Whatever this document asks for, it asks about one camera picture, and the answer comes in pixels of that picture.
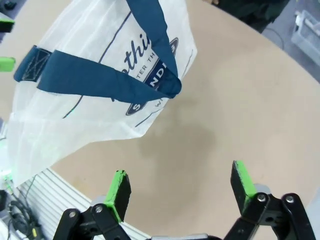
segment blue strap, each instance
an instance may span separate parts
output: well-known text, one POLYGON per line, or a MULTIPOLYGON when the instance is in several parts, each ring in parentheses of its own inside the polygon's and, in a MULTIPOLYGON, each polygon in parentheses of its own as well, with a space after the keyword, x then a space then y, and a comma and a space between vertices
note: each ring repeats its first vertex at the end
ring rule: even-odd
POLYGON ((18 82, 26 80, 23 76, 30 75, 31 70, 35 70, 35 73, 32 72, 32 80, 29 81, 36 82, 42 72, 37 87, 46 92, 105 97, 132 104, 174 98, 182 86, 177 77, 177 64, 169 43, 167 24, 161 6, 157 0, 127 0, 127 3, 136 21, 150 39, 152 50, 167 67, 161 76, 161 82, 150 86, 112 67, 58 50, 51 56, 46 51, 50 58, 39 62, 39 57, 35 56, 44 58, 41 55, 43 49, 35 46, 22 61, 14 79, 18 82))

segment table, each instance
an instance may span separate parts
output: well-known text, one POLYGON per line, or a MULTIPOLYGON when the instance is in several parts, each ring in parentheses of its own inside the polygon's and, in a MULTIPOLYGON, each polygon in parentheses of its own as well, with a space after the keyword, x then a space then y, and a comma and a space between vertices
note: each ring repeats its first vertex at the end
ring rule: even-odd
MULTIPOLYGON (((0 55, 19 62, 67 2, 28 1, 0 55)), ((181 94, 144 137, 87 145, 53 169, 91 199, 125 169, 132 185, 126 222, 150 235, 223 237, 239 216, 229 181, 233 160, 244 160, 253 181, 276 197, 296 192, 306 205, 313 197, 320 86, 248 26, 200 0, 187 3, 198 56, 181 94)), ((0 114, 8 118, 15 83, 12 73, 1 78, 0 114)), ((256 239, 270 236, 261 229, 256 239)))

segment bolt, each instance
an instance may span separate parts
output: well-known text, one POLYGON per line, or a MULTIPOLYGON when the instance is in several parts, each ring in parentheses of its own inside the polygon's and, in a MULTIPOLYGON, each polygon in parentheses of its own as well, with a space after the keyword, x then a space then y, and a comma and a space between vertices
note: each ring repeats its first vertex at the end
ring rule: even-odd
POLYGON ((265 202, 266 201, 266 196, 263 194, 259 194, 258 195, 258 201, 259 202, 265 202))
POLYGON ((294 197, 293 196, 286 196, 285 197, 285 200, 288 202, 288 203, 290 203, 290 204, 292 204, 295 200, 294 200, 294 197))
POLYGON ((95 212, 98 214, 98 213, 101 213, 102 212, 102 206, 97 206, 95 208, 95 212))
POLYGON ((70 212, 69 217, 73 218, 76 215, 76 213, 74 211, 70 212))

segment ribbed white surface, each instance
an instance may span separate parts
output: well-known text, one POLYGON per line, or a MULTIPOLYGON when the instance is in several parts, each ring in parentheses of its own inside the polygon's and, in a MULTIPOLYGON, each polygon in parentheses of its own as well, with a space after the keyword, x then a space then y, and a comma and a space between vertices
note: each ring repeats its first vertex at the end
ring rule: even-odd
MULTIPOLYGON (((32 180, 24 183, 20 189, 26 194, 32 180)), ((27 196, 28 203, 42 225, 47 239, 53 239, 62 213, 66 209, 76 208, 84 212, 91 200, 64 181, 51 169, 39 173, 27 196)), ((123 229, 133 240, 145 240, 150 236, 127 223, 121 223, 123 229)))

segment bag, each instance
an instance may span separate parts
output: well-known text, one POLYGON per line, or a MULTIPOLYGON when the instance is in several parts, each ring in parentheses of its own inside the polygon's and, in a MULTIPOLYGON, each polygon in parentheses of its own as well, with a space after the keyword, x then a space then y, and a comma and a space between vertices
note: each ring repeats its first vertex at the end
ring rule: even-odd
POLYGON ((14 75, 14 184, 89 143, 143 136, 196 54, 185 0, 74 0, 14 75))

